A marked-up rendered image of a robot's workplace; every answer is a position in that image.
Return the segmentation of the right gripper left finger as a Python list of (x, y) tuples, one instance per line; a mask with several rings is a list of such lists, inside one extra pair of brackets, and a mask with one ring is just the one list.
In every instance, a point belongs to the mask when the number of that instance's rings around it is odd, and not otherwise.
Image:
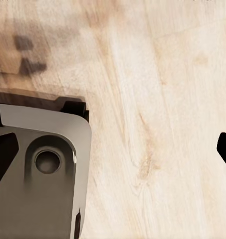
[(14, 132), (0, 136), (0, 181), (19, 152), (19, 145)]

